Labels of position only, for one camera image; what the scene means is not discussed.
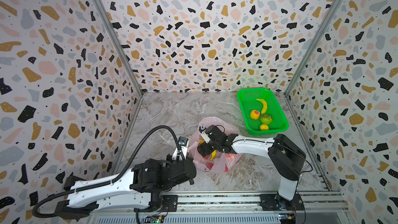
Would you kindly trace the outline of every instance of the toy fruit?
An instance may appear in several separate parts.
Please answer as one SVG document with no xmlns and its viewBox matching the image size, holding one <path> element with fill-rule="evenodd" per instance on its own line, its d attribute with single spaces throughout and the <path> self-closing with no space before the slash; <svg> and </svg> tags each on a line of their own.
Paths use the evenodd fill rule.
<svg viewBox="0 0 398 224">
<path fill-rule="evenodd" d="M 213 159 L 214 159 L 214 157 L 216 156 L 216 154 L 217 154 L 217 151 L 214 150 L 214 151 L 211 153 L 210 161 L 213 161 Z"/>
<path fill-rule="evenodd" d="M 272 116 L 266 113 L 263 113 L 260 117 L 260 121 L 263 124 L 269 125 L 270 123 L 272 123 Z"/>
<path fill-rule="evenodd" d="M 260 126 L 260 130 L 261 130 L 261 131 L 269 130 L 269 127 L 268 127 L 266 124 L 262 124 L 262 125 Z"/>
<path fill-rule="evenodd" d="M 250 117 L 251 117 L 252 119 L 258 119 L 258 118 L 260 117 L 260 112 L 257 111 L 257 110 L 253 110 L 253 111 L 251 111 L 251 113 L 250 113 Z"/>
<path fill-rule="evenodd" d="M 263 99 L 257 99 L 259 102 L 263 104 L 263 109 L 261 109 L 261 113 L 265 113 L 268 109 L 268 104 L 265 100 Z"/>
</svg>

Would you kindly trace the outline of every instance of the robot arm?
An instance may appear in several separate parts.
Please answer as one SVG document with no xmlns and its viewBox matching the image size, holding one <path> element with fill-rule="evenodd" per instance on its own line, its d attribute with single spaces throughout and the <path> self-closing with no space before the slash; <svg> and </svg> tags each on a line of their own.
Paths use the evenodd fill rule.
<svg viewBox="0 0 398 224">
<path fill-rule="evenodd" d="M 64 189 L 95 185 L 116 176 L 90 181 L 70 176 Z M 196 168 L 191 159 L 177 162 L 172 155 L 168 155 L 167 160 L 148 159 L 128 169 L 117 182 L 69 194 L 66 201 L 58 202 L 54 214 L 63 219 L 80 219 L 93 210 L 107 208 L 134 207 L 146 212 L 156 211 L 163 204 L 162 191 L 186 181 L 193 184 L 195 176 Z"/>
<path fill-rule="evenodd" d="M 281 174 L 277 194 L 279 202 L 288 205 L 293 200 L 306 155 L 288 137 L 283 134 L 275 138 L 248 138 L 238 134 L 227 136 L 214 125 L 202 131 L 201 136 L 205 142 L 197 150 L 203 157 L 216 150 L 270 158 Z"/>
</svg>

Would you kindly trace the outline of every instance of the small orange fruit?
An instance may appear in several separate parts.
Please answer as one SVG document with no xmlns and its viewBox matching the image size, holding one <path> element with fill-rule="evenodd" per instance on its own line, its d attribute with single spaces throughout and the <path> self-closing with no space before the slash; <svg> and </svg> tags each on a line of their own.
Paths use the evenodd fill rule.
<svg viewBox="0 0 398 224">
<path fill-rule="evenodd" d="M 251 117 L 252 119 L 258 119 L 258 118 L 260 117 L 260 112 L 257 111 L 257 110 L 253 110 L 253 111 L 251 111 L 251 113 L 250 113 L 250 117 Z"/>
<path fill-rule="evenodd" d="M 260 126 L 260 130 L 261 130 L 261 131 L 269 130 L 269 127 L 268 127 L 266 124 L 262 124 L 262 125 Z"/>
</svg>

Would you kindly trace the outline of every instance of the gray marble surface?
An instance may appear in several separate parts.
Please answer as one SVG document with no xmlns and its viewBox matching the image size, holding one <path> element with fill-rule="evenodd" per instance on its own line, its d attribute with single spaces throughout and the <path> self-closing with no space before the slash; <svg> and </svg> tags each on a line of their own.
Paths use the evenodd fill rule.
<svg viewBox="0 0 398 224">
<path fill-rule="evenodd" d="M 288 130 L 282 133 L 307 153 L 285 98 L 283 95 L 276 95 L 276 98 L 289 121 Z M 190 137 L 204 117 L 212 116 L 232 123 L 243 136 L 253 137 L 247 132 L 236 93 L 145 93 L 118 172 L 153 127 L 164 124 L 174 130 L 177 138 Z M 256 137 L 275 136 L 276 134 Z M 132 166 L 143 163 L 148 158 L 166 159 L 167 154 L 172 154 L 175 148 L 174 140 L 167 130 L 156 131 L 144 143 Z M 305 163 L 303 170 L 308 169 L 309 166 Z M 194 185 L 185 182 L 173 187 L 172 191 L 277 191 L 280 177 L 271 160 L 244 154 L 230 171 L 214 174 L 198 170 Z M 298 184 L 300 191 L 324 191 L 325 187 L 315 170 L 302 174 Z"/>
</svg>

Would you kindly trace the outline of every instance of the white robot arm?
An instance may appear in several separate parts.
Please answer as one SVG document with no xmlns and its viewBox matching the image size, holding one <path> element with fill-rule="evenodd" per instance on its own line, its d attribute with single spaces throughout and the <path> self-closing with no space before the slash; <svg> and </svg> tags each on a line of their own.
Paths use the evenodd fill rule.
<svg viewBox="0 0 398 224">
<path fill-rule="evenodd" d="M 166 160 L 148 159 L 129 168 L 145 140 L 162 128 L 169 130 L 174 138 L 177 146 L 174 154 L 167 155 Z M 184 137 L 177 140 L 170 127 L 155 127 L 138 144 L 121 173 L 91 181 L 69 176 L 64 184 L 65 191 L 50 195 L 38 202 L 32 214 L 38 218 L 58 216 L 67 220 L 79 220 L 89 216 L 94 210 L 106 208 L 134 207 L 135 211 L 145 212 L 163 209 L 163 191 L 168 191 L 186 181 L 193 184 L 193 179 L 196 177 L 195 165 L 192 159 L 187 158 L 188 145 L 189 140 Z M 44 203 L 66 195 L 67 200 L 58 202 L 54 213 L 39 212 L 39 207 Z"/>
<path fill-rule="evenodd" d="M 275 138 L 248 138 L 238 134 L 226 135 L 217 126 L 211 125 L 201 132 L 205 142 L 198 146 L 203 156 L 213 151 L 225 153 L 248 153 L 271 159 L 281 174 L 276 200 L 281 209 L 292 204 L 297 184 L 304 165 L 305 153 L 283 134 Z"/>
</svg>

